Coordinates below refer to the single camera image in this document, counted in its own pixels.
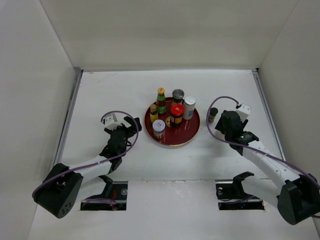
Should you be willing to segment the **small black cap bottle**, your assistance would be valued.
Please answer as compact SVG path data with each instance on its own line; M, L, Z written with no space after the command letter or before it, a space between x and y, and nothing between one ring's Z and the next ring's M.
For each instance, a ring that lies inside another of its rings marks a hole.
M208 114L208 117L207 117L207 122L209 124L212 124L215 121L215 118L216 118L218 112L219 111L218 111L218 109L216 107L210 108L209 114Z

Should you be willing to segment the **small yellow label bottle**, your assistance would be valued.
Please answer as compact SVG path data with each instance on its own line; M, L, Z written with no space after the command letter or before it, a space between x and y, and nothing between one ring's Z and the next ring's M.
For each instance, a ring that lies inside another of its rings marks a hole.
M153 123L154 121L158 120L158 110L155 104L150 105L150 122Z

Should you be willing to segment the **silver lid spice jar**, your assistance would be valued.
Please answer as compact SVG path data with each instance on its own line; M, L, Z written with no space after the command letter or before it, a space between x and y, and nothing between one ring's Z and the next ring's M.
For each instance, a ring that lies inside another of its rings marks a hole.
M163 120L157 119L152 123L153 135L157 139L161 139L165 135L166 124Z

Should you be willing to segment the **green label sauce bottle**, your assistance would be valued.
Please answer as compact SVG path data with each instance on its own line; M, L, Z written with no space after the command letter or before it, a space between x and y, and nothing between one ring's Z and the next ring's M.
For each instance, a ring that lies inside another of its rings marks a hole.
M163 87L158 88L157 90L157 98L156 98L156 106L158 114L164 114L167 110L166 108L166 96L165 89Z

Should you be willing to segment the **white blue cylinder shaker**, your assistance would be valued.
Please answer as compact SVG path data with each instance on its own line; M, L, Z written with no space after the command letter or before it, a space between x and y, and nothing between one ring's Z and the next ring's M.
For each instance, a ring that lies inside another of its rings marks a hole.
M190 120L193 117L194 110L195 110L195 105L196 105L196 98L192 95L186 96L184 98L184 113L183 113L183 118L185 120Z

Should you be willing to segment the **red lid sauce jar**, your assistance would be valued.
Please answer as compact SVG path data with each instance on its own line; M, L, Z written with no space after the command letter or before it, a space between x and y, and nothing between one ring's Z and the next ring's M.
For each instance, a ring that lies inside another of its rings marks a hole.
M170 108L170 126L177 128L182 124L185 109L183 105L176 103Z

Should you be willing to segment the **grey cap salt grinder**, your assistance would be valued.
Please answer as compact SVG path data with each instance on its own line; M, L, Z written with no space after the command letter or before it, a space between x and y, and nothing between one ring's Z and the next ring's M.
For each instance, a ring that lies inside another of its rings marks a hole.
M185 93L182 89L174 89L172 91L172 103L171 105L180 104L183 105Z

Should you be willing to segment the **black cap pepper bottle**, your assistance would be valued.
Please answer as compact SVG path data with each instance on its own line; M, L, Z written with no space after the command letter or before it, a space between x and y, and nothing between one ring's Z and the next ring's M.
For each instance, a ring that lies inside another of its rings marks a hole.
M222 134L220 131L215 131L214 132L214 135L217 137L217 138L219 138L219 139L221 139L221 140L225 140L225 135L224 134Z

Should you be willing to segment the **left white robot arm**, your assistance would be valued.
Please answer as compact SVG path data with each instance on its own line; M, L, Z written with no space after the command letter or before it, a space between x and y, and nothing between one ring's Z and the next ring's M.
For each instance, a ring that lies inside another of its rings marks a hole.
M138 117L126 116L123 119L130 124L129 127L121 123L112 130L104 129L110 139L96 158L77 167L56 164L44 182L32 193L34 202L61 219L75 204L83 183L97 177L107 179L108 174L121 165L122 157L135 144L129 138L137 137L142 130Z

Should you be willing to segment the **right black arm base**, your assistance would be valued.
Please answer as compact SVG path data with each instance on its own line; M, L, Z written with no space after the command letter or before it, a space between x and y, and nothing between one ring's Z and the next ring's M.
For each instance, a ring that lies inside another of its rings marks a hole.
M236 175L232 180L219 180L215 183L220 211L265 210L262 199L245 193L243 189L242 182L251 176L254 174L246 171Z

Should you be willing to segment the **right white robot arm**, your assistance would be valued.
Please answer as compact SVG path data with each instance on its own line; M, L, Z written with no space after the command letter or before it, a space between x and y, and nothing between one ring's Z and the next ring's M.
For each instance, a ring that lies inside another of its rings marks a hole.
M291 225L316 217L320 212L320 186L316 178L277 158L256 135L245 131L248 115L239 109L224 110L215 129L223 134L222 142L255 164L270 182L246 171L235 176L230 189L226 193L218 193L217 197L236 197L239 203L249 195L263 199L277 208L282 218Z

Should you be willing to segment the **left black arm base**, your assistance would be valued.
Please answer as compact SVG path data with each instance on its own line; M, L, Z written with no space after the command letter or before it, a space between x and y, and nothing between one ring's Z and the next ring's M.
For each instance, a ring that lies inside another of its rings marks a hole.
M81 211L125 211L127 209L128 182L113 181L104 175L98 178L103 182L101 193L92 194L80 203Z

